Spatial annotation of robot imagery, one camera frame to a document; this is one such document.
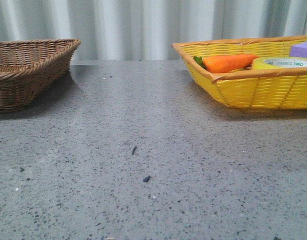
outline purple block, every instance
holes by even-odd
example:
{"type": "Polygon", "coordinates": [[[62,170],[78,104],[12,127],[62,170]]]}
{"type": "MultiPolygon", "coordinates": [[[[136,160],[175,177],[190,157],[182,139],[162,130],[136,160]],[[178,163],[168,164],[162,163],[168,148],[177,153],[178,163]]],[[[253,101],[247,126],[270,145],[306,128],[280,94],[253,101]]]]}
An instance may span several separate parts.
{"type": "Polygon", "coordinates": [[[289,56],[307,58],[307,41],[292,45],[289,56]]]}

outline wicker basket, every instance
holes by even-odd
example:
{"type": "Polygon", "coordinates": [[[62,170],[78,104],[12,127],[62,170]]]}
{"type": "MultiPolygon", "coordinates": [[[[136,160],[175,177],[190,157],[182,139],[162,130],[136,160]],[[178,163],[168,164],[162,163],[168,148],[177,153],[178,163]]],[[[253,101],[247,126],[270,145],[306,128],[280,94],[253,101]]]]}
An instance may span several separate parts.
{"type": "Polygon", "coordinates": [[[305,41],[307,35],[173,43],[172,47],[181,55],[195,82],[228,107],[307,109],[307,67],[210,73],[193,60],[193,56],[242,53],[285,57],[292,45],[305,41]]]}
{"type": "Polygon", "coordinates": [[[0,42],[0,113],[22,110],[69,70],[79,39],[0,42]]]}

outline table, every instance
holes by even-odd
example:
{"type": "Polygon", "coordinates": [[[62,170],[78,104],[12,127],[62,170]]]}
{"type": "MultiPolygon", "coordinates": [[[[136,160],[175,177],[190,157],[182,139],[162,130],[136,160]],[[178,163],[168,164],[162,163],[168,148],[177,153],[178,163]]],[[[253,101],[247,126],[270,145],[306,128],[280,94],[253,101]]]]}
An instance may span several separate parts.
{"type": "Polygon", "coordinates": [[[73,63],[0,113],[0,240],[307,240],[307,110],[228,108],[181,60],[73,63]]]}

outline white curtain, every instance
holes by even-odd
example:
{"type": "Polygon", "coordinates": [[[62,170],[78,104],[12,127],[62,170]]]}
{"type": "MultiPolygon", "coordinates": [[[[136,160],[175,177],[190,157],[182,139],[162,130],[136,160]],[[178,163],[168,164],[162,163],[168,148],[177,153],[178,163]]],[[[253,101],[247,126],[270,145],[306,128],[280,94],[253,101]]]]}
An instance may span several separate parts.
{"type": "Polygon", "coordinates": [[[307,35],[307,0],[0,0],[0,41],[78,38],[76,60],[177,59],[173,42],[307,35]]]}

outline yellow tape roll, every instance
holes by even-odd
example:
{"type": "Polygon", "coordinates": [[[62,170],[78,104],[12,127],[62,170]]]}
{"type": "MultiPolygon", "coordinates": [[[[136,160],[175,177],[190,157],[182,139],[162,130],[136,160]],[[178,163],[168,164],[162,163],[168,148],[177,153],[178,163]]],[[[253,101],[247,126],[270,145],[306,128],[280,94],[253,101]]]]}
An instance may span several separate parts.
{"type": "Polygon", "coordinates": [[[258,57],[252,62],[252,69],[281,69],[307,67],[307,58],[304,57],[258,57]]]}

